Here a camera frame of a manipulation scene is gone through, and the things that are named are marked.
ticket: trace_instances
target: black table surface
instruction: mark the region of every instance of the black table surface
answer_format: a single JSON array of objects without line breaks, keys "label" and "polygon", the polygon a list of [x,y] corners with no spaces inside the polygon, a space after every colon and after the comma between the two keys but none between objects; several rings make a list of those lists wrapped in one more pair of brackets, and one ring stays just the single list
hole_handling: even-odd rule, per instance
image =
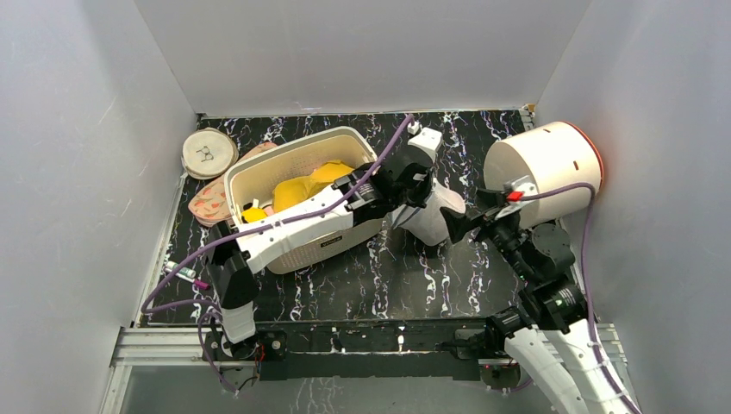
[{"label": "black table surface", "polygon": [[[228,134],[240,154],[262,142],[287,141],[348,126],[357,129],[379,153],[404,114],[280,116],[202,119],[198,129]],[[422,125],[443,132],[436,163],[438,180],[474,198],[482,186],[484,156],[493,142],[524,131],[517,110],[429,112],[415,114]],[[399,144],[405,145],[405,139]],[[187,178],[166,258],[180,262],[206,243],[208,229],[188,210],[206,181]],[[191,266],[210,283],[200,258]],[[294,273],[263,271],[256,275],[260,292],[257,321],[335,321],[353,319],[417,319],[487,316],[516,304],[523,283],[489,244],[465,238],[428,247],[409,232],[387,229],[365,243]],[[199,291],[180,279],[154,300],[164,304],[188,298],[217,300],[213,289]],[[143,318],[143,325],[191,325],[202,314],[199,305],[185,305]]]}]

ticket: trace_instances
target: white plastic basket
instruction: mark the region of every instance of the white plastic basket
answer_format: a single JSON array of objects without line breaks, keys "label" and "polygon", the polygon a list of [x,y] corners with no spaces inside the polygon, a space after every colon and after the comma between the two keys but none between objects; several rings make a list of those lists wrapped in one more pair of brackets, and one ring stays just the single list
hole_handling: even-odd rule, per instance
[{"label": "white plastic basket", "polygon": [[[349,127],[328,129],[270,149],[232,166],[223,176],[226,200],[236,226],[241,221],[241,206],[254,198],[272,199],[277,184],[287,179],[310,175],[330,160],[342,160],[357,168],[376,160],[376,154],[358,131]],[[277,274],[294,272],[313,265],[368,240],[381,230],[383,220],[371,220],[349,230],[325,235],[279,256],[267,268]]]}]

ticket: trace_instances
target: white wall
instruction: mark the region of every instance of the white wall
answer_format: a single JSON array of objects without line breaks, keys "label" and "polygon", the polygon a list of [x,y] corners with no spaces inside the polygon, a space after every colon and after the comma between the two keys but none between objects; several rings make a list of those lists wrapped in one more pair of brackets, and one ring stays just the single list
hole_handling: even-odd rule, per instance
[{"label": "white wall", "polygon": [[731,405],[729,45],[730,2],[595,0],[537,108],[608,168],[588,274],[647,413]]},{"label": "white wall", "polygon": [[535,103],[590,0],[136,0],[196,112]]},{"label": "white wall", "polygon": [[0,401],[98,412],[195,116],[132,0],[0,3]]}]

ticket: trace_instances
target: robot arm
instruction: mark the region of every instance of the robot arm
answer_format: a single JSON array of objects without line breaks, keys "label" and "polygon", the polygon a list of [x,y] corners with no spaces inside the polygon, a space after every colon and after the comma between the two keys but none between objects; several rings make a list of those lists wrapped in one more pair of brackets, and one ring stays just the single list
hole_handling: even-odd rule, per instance
[{"label": "robot arm", "polygon": [[[454,208],[456,205],[458,209],[461,202],[464,211],[464,201],[458,196],[457,203],[442,203],[443,195],[448,194],[446,191],[449,190],[436,187],[433,177],[433,164],[440,145],[441,133],[423,129],[409,140],[405,148],[386,159],[348,200],[336,205],[331,211],[313,214],[323,207],[338,203],[363,178],[370,164],[337,179],[333,185],[309,200],[260,222],[243,224],[235,231],[246,232],[267,224],[272,229],[239,237],[210,250],[205,262],[216,293],[221,298],[222,325],[228,339],[236,344],[255,334],[253,300],[259,293],[259,287],[253,275],[292,249],[335,231],[387,217],[395,210],[408,210],[413,223],[423,221],[420,217],[424,217],[425,213],[430,213],[432,220],[442,222],[437,231],[425,225],[409,229],[415,236],[427,238],[427,244],[436,244],[448,238],[447,225],[439,213],[440,207],[446,205]],[[308,218],[292,220],[303,215]],[[226,223],[219,223],[211,229],[209,240],[233,233],[234,230]]]},{"label": "robot arm", "polygon": [[[528,282],[519,293],[525,312],[509,307],[488,317],[484,345],[498,355],[514,358],[560,413],[627,412],[634,403],[602,344],[590,338],[586,299],[568,272],[575,261],[568,235],[551,223],[529,231],[520,229],[520,210],[527,205],[520,201],[525,195],[520,189],[529,189],[527,183],[523,178],[506,184],[503,191],[485,191],[477,214],[442,211],[453,242],[479,228],[476,239],[491,240]],[[554,345],[565,368],[538,339],[533,323]],[[618,386],[612,386],[606,375]]]}]

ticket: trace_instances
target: white cylinder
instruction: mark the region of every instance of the white cylinder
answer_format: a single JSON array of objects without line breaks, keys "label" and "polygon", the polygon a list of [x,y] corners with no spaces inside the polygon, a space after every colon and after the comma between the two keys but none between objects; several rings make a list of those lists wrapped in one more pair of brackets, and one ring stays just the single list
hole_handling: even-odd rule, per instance
[{"label": "white cylinder", "polygon": [[[503,184],[524,176],[539,194],[564,185],[585,182],[599,191],[603,164],[599,152],[580,129],[552,122],[492,144],[484,159],[484,184],[502,190]],[[533,201],[521,210],[521,228],[553,220],[589,204],[585,188]]]}]

